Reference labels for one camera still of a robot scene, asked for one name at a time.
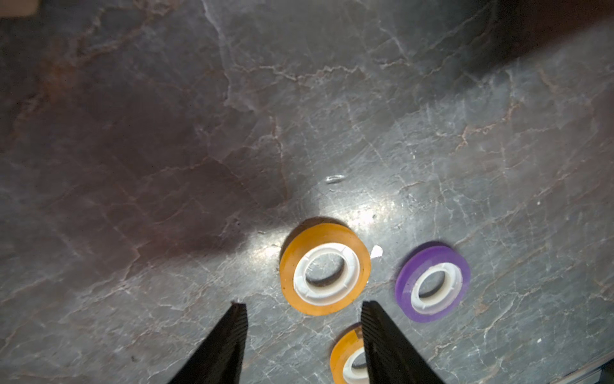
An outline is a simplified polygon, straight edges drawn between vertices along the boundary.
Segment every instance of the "white plastic core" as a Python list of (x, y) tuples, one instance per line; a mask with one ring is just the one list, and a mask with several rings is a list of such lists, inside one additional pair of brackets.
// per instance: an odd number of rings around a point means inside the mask
[(353, 368), (352, 365), (361, 353), (365, 353), (365, 347), (359, 348), (354, 352), (343, 366), (343, 378), (348, 384), (369, 384), (369, 374), (367, 367)]
[[(307, 268), (318, 257), (334, 254), (343, 258), (341, 276), (329, 285), (318, 287), (307, 281)], [(331, 305), (346, 297), (356, 286), (360, 275), (358, 256), (349, 247), (339, 243), (326, 243), (308, 251), (294, 271), (294, 291), (309, 304)]]
[[(420, 297), (420, 286), (427, 277), (435, 272), (443, 272), (445, 277), (440, 289), (428, 297)], [(416, 281), (411, 290), (411, 306), (418, 313), (432, 315), (447, 308), (459, 295), (462, 287), (461, 269), (452, 263), (440, 263), (427, 269)]]

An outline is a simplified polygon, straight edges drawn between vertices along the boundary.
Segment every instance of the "yellow tape roll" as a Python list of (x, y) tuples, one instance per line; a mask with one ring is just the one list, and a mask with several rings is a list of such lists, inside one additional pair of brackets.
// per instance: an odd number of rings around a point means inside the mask
[[(309, 264), (324, 254), (344, 260), (341, 276), (332, 284), (316, 287), (306, 280)], [(339, 224), (318, 224), (298, 234), (288, 245), (279, 263), (281, 289), (291, 306), (307, 315), (321, 316), (347, 307), (362, 292), (371, 259), (367, 247), (349, 228)]]
[(367, 367), (352, 368), (356, 357), (365, 351), (360, 326), (346, 333), (330, 354), (330, 370), (335, 384), (369, 384)]

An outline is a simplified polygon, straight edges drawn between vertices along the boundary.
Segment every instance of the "purple tape roll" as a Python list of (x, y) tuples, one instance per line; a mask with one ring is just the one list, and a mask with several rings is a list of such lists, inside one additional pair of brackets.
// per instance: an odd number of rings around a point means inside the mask
[[(428, 297), (420, 297), (420, 285), (435, 272), (444, 272), (441, 288)], [(415, 254), (401, 269), (394, 293), (406, 316), (428, 323), (450, 313), (469, 288), (471, 271), (467, 261), (446, 246), (432, 246)]]

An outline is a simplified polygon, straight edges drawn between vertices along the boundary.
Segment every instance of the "marble countertop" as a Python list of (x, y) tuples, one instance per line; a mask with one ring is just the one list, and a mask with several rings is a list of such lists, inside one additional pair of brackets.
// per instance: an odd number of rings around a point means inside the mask
[[(231, 300), (242, 383), (332, 382), (365, 299), (447, 384), (546, 384), (614, 350), (614, 20), (545, 42), (505, 5), (57, 1), (0, 20), (0, 377), (166, 383)], [(383, 255), (358, 300), (312, 317), (278, 262), (319, 216)], [(394, 281), (432, 240), (471, 285), (412, 323)]]

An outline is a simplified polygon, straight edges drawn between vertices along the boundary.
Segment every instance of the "tape roll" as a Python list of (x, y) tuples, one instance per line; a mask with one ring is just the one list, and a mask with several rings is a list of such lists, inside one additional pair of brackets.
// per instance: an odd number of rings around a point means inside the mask
[[(420, 297), (420, 285), (435, 272), (445, 274), (442, 286), (428, 297)], [(432, 246), (418, 252), (401, 269), (395, 298), (405, 315), (428, 323), (450, 313), (469, 288), (471, 271), (467, 261), (446, 246)]]
[(330, 354), (330, 371), (335, 384), (369, 384), (367, 367), (354, 368), (354, 361), (365, 352), (360, 326), (346, 333)]
[[(343, 271), (330, 285), (318, 287), (307, 281), (307, 268), (325, 254), (342, 257)], [(367, 247), (354, 232), (339, 224), (318, 224), (302, 231), (290, 242), (279, 263), (281, 290), (286, 300), (313, 316), (347, 307), (367, 285), (370, 273)]]

